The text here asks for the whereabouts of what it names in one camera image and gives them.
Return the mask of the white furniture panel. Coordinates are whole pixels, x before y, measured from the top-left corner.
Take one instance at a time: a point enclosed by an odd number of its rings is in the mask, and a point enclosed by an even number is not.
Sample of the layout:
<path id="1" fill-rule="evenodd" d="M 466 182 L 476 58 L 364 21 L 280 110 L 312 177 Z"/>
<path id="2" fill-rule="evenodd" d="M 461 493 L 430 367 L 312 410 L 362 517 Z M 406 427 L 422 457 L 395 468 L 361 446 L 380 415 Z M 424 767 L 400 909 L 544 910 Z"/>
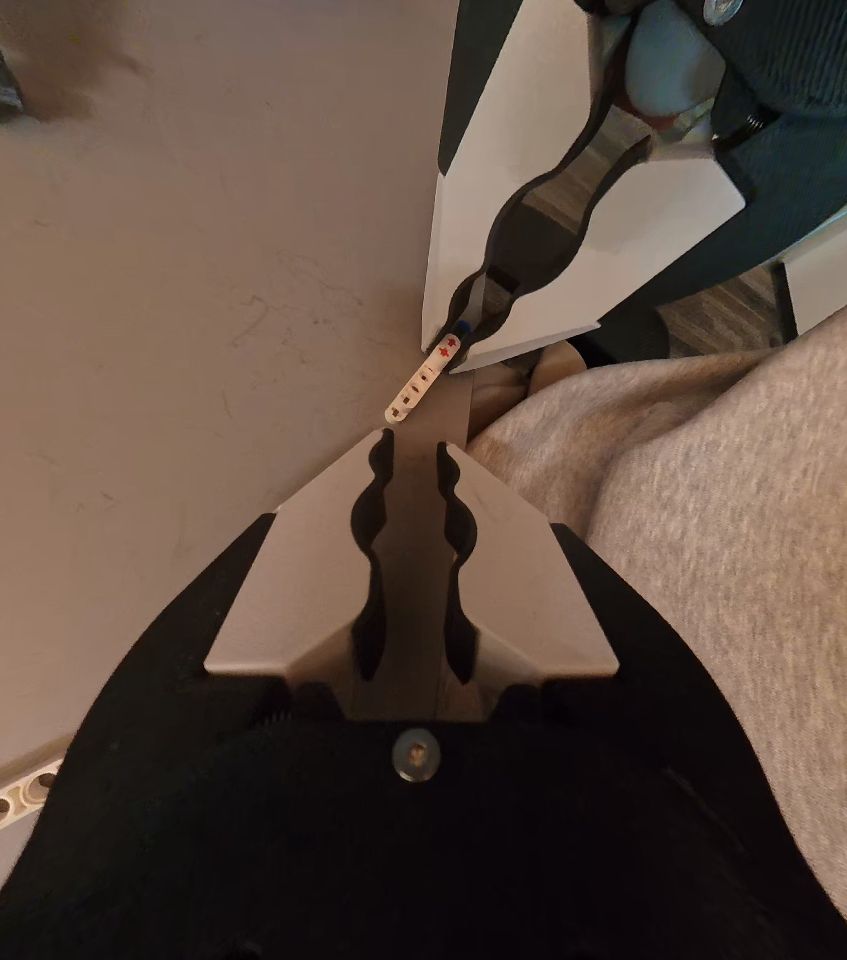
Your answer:
<path id="1" fill-rule="evenodd" d="M 847 306 L 847 205 L 783 253 L 771 278 L 785 342 Z"/>

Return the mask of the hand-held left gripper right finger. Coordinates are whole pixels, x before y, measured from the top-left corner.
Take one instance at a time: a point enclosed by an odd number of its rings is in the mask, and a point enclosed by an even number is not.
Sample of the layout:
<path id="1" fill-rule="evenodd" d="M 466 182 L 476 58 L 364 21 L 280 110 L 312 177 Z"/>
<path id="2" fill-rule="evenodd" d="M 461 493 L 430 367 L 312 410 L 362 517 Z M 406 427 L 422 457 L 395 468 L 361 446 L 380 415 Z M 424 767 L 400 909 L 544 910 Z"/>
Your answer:
<path id="1" fill-rule="evenodd" d="M 437 717 L 486 720 L 513 686 L 602 680 L 620 663 L 543 513 L 458 446 L 437 449 L 452 551 Z"/>

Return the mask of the black chair base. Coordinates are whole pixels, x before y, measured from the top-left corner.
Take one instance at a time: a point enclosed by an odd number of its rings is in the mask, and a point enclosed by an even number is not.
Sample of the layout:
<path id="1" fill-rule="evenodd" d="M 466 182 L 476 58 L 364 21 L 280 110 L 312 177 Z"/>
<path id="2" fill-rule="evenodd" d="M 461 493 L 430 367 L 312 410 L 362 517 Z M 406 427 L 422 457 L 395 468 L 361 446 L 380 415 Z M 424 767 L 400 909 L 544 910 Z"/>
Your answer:
<path id="1" fill-rule="evenodd" d="M 598 328 L 567 339 L 588 369 L 670 358 L 670 330 L 654 308 L 614 309 Z"/>

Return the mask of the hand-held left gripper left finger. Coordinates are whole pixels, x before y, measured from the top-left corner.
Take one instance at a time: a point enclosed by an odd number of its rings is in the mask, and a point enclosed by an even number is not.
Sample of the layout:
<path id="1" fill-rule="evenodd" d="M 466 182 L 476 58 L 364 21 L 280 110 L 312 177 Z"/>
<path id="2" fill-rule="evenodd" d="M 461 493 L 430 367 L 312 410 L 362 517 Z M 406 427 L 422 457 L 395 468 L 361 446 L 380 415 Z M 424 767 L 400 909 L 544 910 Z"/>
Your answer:
<path id="1" fill-rule="evenodd" d="M 381 560 L 395 438 L 373 430 L 281 504 L 206 655 L 210 675 L 323 685 L 344 714 L 387 633 Z"/>

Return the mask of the person's foot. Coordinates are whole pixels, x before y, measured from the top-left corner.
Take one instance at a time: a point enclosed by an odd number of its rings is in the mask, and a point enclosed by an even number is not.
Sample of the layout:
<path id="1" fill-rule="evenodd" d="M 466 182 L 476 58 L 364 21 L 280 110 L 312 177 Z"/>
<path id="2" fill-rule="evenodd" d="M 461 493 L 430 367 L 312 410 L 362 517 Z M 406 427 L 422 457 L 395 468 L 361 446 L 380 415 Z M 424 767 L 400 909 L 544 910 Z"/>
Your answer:
<path id="1" fill-rule="evenodd" d="M 585 373 L 588 366 L 580 352 L 567 340 L 545 347 L 529 375 L 526 396 L 534 396 L 566 378 Z"/>

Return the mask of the white lego beam red pins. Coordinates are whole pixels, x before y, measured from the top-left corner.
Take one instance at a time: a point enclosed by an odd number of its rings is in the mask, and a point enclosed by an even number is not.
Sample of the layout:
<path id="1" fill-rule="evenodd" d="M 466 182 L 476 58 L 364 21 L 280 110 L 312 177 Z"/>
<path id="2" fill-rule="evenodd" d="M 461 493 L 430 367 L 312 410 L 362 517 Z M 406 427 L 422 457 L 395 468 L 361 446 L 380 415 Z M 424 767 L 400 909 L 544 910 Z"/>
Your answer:
<path id="1" fill-rule="evenodd" d="M 390 426 L 400 424 L 417 407 L 421 399 L 451 365 L 457 354 L 460 353 L 464 338 L 454 335 L 454 331 L 450 330 L 436 343 L 407 383 L 404 384 L 394 401 L 386 408 L 384 412 L 386 424 Z"/>

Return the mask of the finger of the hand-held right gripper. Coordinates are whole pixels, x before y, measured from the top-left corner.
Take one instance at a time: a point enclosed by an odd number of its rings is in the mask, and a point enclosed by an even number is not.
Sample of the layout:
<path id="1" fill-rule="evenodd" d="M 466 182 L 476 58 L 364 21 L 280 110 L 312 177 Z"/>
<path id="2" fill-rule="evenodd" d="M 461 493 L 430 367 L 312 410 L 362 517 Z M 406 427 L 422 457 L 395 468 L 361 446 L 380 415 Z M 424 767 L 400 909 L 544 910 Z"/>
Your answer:
<path id="1" fill-rule="evenodd" d="M 592 111 L 598 21 L 574 1 L 461 1 L 446 83 L 423 346 L 485 264 L 506 204 L 550 173 Z"/>
<path id="2" fill-rule="evenodd" d="M 602 317 L 744 209 L 744 199 L 710 150 L 655 149 L 650 139 L 609 170 L 607 190 L 579 227 L 530 206 L 505 225 L 528 172 L 550 161 L 557 141 L 525 147 L 513 133 L 466 133 L 452 160 L 452 324 L 486 270 L 499 287 L 516 282 L 500 319 L 471 330 L 452 358 L 480 369 L 596 330 Z"/>

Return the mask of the person's grey pants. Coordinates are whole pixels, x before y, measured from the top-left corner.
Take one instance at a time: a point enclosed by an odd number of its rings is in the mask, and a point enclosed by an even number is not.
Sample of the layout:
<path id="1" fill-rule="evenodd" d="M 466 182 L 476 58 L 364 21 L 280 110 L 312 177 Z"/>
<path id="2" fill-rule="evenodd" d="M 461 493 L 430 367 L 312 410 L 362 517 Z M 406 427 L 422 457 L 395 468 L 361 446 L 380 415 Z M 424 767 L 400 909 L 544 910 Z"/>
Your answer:
<path id="1" fill-rule="evenodd" d="M 778 350 L 564 378 L 466 451 L 687 642 L 847 919 L 847 307 Z"/>

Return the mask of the person's right forearm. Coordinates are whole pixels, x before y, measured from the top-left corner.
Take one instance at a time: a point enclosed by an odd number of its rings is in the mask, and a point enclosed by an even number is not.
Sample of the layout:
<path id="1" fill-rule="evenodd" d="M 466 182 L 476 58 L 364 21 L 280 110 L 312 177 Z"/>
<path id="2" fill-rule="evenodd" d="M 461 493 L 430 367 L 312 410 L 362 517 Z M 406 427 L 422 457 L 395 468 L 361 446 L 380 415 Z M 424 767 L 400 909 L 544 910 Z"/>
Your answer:
<path id="1" fill-rule="evenodd" d="M 624 67 L 624 91 L 632 114 L 652 129 L 672 129 L 680 117 L 712 102 L 725 61 L 670 1 L 644 6 L 637 17 Z"/>

